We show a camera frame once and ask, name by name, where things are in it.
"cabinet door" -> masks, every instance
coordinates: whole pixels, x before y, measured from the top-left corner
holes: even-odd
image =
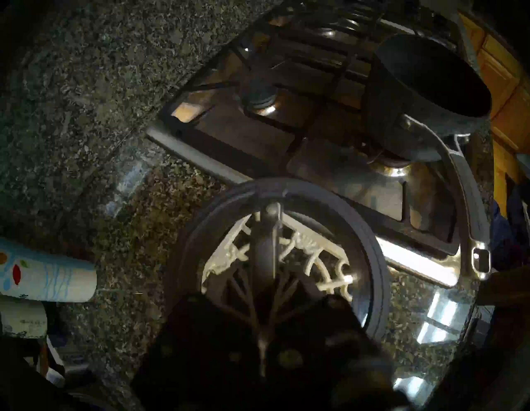
[[[465,29],[467,30],[467,35],[469,36],[471,44],[473,45],[473,49],[475,50],[475,53],[477,53],[484,42],[486,32],[479,25],[475,24],[463,14],[459,13],[458,15],[462,19]]]
[[[492,131],[516,152],[530,152],[530,82],[515,89],[491,121]]]
[[[520,80],[520,73],[512,73],[484,49],[476,56],[482,80],[491,93],[491,115],[495,117],[511,96]]]

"ornate metal pattern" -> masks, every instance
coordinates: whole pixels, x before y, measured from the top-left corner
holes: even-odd
[[[208,275],[222,273],[235,260],[248,260],[246,253],[250,249],[250,244],[247,242],[238,248],[234,241],[241,233],[250,235],[251,229],[246,225],[250,217],[249,214],[237,221],[210,256],[202,272],[202,283],[205,282]],[[259,213],[256,213],[254,218],[258,220]],[[356,274],[344,274],[342,269],[344,265],[348,264],[348,257],[346,257],[343,248],[285,213],[282,216],[282,222],[293,233],[290,238],[280,237],[280,245],[285,246],[285,248],[278,259],[283,261],[295,248],[303,251],[306,256],[304,273],[309,275],[311,269],[316,267],[321,277],[321,281],[316,284],[319,290],[327,294],[334,294],[335,288],[339,288],[340,294],[351,301],[352,297],[348,293],[348,285],[357,281],[358,276]],[[328,268],[320,258],[323,251],[327,251],[338,260],[333,267]]]

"burner cap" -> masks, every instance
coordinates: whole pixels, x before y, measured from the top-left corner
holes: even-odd
[[[278,88],[263,77],[253,77],[241,88],[241,100],[245,107],[251,110],[264,109],[273,105],[277,95]]]
[[[406,167],[412,162],[410,160],[404,159],[403,157],[399,157],[388,150],[383,150],[383,152],[377,156],[375,161],[387,167],[397,169]]]

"wooden cabinet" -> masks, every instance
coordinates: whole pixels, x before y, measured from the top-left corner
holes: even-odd
[[[467,30],[467,34],[469,35],[473,49],[475,50],[475,53],[477,53],[484,42],[486,32],[478,24],[471,21],[463,14],[459,13],[459,16],[464,23],[465,29]]]
[[[514,151],[530,153],[530,80],[521,81],[491,121],[491,130]]]
[[[514,92],[520,81],[520,72],[513,73],[484,49],[476,56],[482,80],[491,93],[491,115],[495,117]]]
[[[493,198],[499,204],[500,213],[503,217],[507,217],[506,201],[508,188],[506,177],[508,176],[512,179],[515,184],[519,184],[522,179],[522,174],[514,154],[495,140],[493,140],[493,161],[495,167]]]

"stove burner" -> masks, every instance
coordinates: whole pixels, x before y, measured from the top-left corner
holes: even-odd
[[[249,110],[260,110],[274,104],[278,88],[262,77],[252,77],[241,87],[241,100]]]
[[[381,154],[377,156],[375,161],[382,165],[395,169],[404,168],[411,163],[410,160],[406,160],[403,157],[399,157],[398,155],[395,155],[387,150],[383,150]]]
[[[371,163],[370,168],[375,172],[387,177],[406,177],[412,170],[412,164],[405,167],[389,167],[381,163]]]

